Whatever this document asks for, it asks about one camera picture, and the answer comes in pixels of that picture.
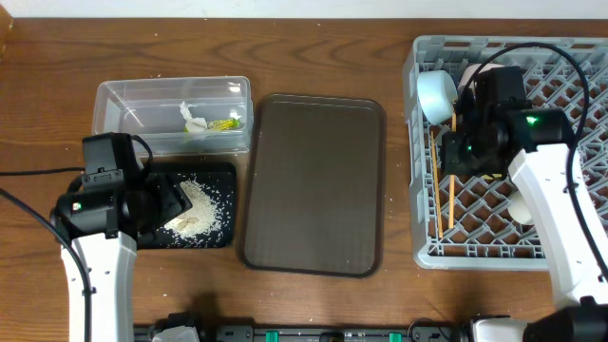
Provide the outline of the pile of rice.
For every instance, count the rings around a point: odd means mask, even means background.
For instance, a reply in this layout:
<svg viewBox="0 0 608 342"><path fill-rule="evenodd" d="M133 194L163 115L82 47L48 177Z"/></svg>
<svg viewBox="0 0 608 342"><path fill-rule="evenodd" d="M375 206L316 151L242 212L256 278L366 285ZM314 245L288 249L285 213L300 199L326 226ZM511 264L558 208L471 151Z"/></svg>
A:
<svg viewBox="0 0 608 342"><path fill-rule="evenodd" d="M212 242L219 242L224 237L222 232L225 226L223 217L224 204L212 195L218 195L219 191L208 185L203 185L195 180L184 180L180 188L190 200L192 206L187 211L169 220L161 228L176 241L172 243L175 247L205 248ZM176 229L180 219L198 218L196 226L188 226L182 231Z"/></svg>

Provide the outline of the green snack wrapper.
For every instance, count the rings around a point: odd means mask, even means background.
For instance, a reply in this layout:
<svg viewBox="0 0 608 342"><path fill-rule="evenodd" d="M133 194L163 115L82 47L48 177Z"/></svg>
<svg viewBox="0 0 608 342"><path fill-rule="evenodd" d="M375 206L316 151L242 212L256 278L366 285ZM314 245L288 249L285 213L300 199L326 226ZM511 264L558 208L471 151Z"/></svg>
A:
<svg viewBox="0 0 608 342"><path fill-rule="evenodd" d="M221 119L209 122L207 124L207 129L211 131L224 131L230 129L237 129L240 126L239 119Z"/></svg>

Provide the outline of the yellow plate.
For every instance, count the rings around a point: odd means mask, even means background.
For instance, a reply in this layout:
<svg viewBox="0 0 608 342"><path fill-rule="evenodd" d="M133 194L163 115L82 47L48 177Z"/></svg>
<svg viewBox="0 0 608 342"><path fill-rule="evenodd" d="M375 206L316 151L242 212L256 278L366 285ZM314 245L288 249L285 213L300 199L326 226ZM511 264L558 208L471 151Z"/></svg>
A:
<svg viewBox="0 0 608 342"><path fill-rule="evenodd" d="M485 174L485 175L481 175L481 178L486 181L503 181L505 179L505 175L503 175L503 174Z"/></svg>

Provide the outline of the blue bowl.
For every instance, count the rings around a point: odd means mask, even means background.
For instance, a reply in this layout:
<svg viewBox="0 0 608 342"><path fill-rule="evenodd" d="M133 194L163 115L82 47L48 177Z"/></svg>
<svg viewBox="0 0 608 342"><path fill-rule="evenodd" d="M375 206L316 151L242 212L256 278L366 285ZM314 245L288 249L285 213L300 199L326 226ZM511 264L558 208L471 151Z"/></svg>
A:
<svg viewBox="0 0 608 342"><path fill-rule="evenodd" d="M444 70L421 72L417 78L418 101L431 125L451 119L458 98L456 85Z"/></svg>

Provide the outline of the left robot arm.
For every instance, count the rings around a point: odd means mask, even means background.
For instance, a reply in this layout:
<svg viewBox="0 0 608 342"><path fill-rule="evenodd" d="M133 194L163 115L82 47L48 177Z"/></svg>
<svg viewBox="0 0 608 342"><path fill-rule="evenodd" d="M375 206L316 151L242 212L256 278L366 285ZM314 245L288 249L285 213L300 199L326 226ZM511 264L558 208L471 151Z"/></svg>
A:
<svg viewBox="0 0 608 342"><path fill-rule="evenodd" d="M122 181L92 186L79 176L58 198L52 222L66 238L61 259L68 288L70 341L134 341L133 272L138 237L190 209L175 178L152 174L128 189Z"/></svg>

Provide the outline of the white bowl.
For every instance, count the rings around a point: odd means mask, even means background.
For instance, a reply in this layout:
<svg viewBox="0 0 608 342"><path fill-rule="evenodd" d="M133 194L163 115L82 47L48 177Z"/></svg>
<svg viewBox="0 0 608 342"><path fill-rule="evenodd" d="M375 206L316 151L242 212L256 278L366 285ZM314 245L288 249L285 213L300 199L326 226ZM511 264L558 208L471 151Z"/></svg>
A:
<svg viewBox="0 0 608 342"><path fill-rule="evenodd" d="M473 73L479 68L479 66L480 66L480 64L473 64L473 65L469 65L465 69L465 71L460 79L460 82L457 86L457 91L458 91L459 95L462 95L465 92L467 82L471 79L471 77L473 76ZM481 75L483 72L488 71L492 68L496 68L496 67L503 67L503 65L489 63L481 69L481 71L478 73L478 75Z"/></svg>

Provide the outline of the small white green cup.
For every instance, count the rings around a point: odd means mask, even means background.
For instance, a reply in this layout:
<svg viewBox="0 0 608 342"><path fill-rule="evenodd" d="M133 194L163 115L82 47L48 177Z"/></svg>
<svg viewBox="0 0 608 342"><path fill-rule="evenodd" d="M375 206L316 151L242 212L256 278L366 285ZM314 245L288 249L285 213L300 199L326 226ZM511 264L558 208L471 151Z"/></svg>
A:
<svg viewBox="0 0 608 342"><path fill-rule="evenodd" d="M532 225L533 219L527 208L521 192L517 191L510 195L507 212L516 222L521 225Z"/></svg>

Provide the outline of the white tissue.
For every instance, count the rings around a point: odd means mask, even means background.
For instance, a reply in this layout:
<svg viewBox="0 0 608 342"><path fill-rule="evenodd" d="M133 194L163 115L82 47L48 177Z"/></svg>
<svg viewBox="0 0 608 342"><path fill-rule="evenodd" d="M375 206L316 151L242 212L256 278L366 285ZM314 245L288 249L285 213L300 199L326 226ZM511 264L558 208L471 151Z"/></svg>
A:
<svg viewBox="0 0 608 342"><path fill-rule="evenodd" d="M190 111L192 104L182 102L180 104L180 114L185 120L184 130L190 133L205 132L208 130L208 124L204 118L195 118Z"/></svg>

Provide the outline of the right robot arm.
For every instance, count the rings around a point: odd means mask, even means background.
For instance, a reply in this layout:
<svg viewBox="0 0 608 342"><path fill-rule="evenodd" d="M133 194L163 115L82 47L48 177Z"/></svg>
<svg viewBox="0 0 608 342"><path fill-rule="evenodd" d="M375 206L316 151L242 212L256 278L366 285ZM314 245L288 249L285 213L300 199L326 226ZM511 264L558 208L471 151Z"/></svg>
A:
<svg viewBox="0 0 608 342"><path fill-rule="evenodd" d="M607 236L560 109L534 108L517 66L476 66L460 86L458 128L442 138L442 171L502 176L517 187L547 262L556 310L532 323L471 320L456 341L604 341Z"/></svg>

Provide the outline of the wooden chopstick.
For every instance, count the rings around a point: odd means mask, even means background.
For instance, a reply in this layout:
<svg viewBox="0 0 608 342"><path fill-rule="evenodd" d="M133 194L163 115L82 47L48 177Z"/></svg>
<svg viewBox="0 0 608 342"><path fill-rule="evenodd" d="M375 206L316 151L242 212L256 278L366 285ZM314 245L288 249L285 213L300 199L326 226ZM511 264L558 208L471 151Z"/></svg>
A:
<svg viewBox="0 0 608 342"><path fill-rule="evenodd" d="M451 131L457 130L457 115L455 112L452 113L451 117ZM455 175L449 176L448 185L448 229L454 228L454 206L455 206Z"/></svg>
<svg viewBox="0 0 608 342"><path fill-rule="evenodd" d="M437 154L435 138L432 131L430 131L430 151L431 151L431 171L433 177L434 187L434 199L435 199L435 214L437 223L437 238L441 240L444 237L442 212L441 212L441 199L440 199L440 188L438 180L438 165L437 165Z"/></svg>

